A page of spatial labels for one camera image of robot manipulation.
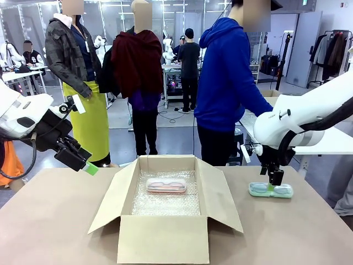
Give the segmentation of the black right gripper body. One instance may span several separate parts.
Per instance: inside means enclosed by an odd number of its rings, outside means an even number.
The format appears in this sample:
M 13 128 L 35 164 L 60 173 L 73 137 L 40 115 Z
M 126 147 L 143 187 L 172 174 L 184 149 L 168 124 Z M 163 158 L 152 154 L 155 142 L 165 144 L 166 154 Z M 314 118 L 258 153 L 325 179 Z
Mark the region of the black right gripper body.
M 263 151 L 260 155 L 260 164 L 262 167 L 279 168 L 278 162 L 279 151 L 270 146 L 262 145 Z

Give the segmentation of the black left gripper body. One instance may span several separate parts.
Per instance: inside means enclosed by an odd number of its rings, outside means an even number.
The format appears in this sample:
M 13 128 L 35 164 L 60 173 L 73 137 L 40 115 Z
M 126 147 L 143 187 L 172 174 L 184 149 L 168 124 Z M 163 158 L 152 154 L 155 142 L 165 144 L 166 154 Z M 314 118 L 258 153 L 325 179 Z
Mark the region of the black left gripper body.
M 37 133 L 36 148 L 40 152 L 47 150 L 58 151 L 62 140 L 72 130 L 72 125 L 67 119 L 60 118 L 52 110 L 47 110 L 41 120 L 34 127 Z

